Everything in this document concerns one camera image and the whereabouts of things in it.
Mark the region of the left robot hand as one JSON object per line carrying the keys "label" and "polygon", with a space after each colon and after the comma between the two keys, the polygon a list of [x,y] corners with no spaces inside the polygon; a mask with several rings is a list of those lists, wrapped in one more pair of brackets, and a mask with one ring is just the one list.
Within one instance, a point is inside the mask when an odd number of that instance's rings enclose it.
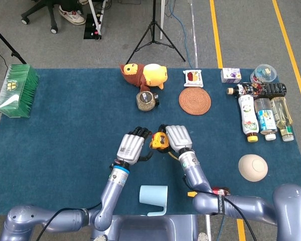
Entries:
{"label": "left robot hand", "polygon": [[148,161],[153,156],[153,151],[149,151],[146,156],[141,156],[141,151],[145,140],[152,134],[147,128],[136,127],[133,131],[125,134],[119,145],[116,159],[134,165],[136,162]]}

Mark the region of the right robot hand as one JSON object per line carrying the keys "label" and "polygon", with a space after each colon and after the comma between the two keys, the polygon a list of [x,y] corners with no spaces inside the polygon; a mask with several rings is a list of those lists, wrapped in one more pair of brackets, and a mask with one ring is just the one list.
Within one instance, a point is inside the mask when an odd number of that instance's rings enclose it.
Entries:
{"label": "right robot hand", "polygon": [[182,154],[192,149],[192,140],[185,126],[165,125],[159,126],[158,131],[164,132],[169,141],[169,147],[161,149],[157,148],[160,153],[168,153],[175,151]]}

